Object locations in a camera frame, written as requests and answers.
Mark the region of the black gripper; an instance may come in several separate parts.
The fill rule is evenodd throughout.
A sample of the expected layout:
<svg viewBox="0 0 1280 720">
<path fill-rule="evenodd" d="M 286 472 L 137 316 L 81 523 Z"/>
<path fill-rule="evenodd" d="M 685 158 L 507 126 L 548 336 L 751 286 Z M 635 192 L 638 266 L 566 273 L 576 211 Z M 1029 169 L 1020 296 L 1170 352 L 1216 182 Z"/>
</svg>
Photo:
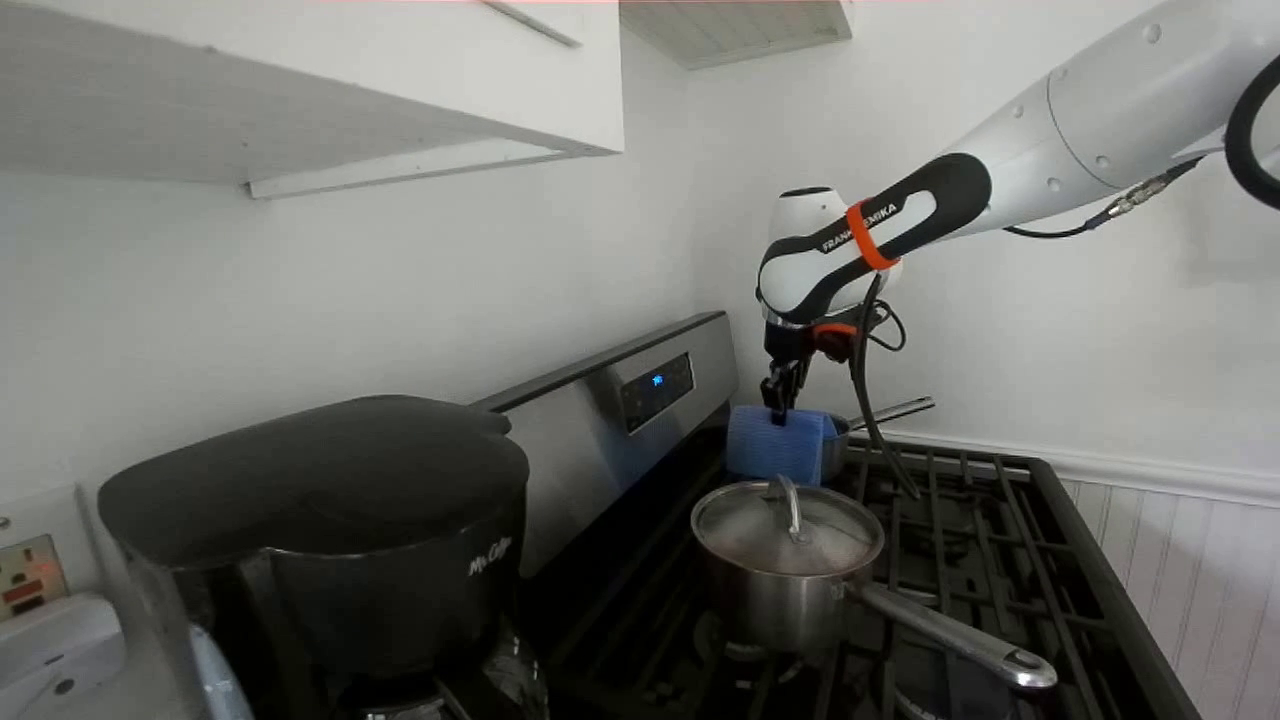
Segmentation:
<svg viewBox="0 0 1280 720">
<path fill-rule="evenodd" d="M 814 354 L 848 358 L 856 352 L 856 341 L 858 341 L 858 327 L 851 319 L 814 319 L 807 327 L 769 322 L 762 327 L 769 377 L 758 378 L 758 399 L 769 409 L 793 411 L 805 390 L 807 362 Z"/>
</svg>

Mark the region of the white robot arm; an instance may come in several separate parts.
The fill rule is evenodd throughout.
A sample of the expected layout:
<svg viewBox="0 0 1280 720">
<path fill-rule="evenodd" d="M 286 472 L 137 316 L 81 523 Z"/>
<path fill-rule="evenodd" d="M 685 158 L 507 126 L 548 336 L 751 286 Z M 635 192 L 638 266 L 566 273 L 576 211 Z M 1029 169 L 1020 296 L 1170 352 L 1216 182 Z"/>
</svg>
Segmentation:
<svg viewBox="0 0 1280 720">
<path fill-rule="evenodd" d="M 1022 235 L 1110 195 L 1103 220 L 1220 152 L 1234 182 L 1274 206 L 1280 0 L 1159 0 L 995 106 L 978 126 L 848 203 L 837 187 L 775 195 L 757 266 L 775 419 L 814 352 L 848 358 L 868 336 L 870 280 L 898 257 L 984 226 Z"/>
</svg>

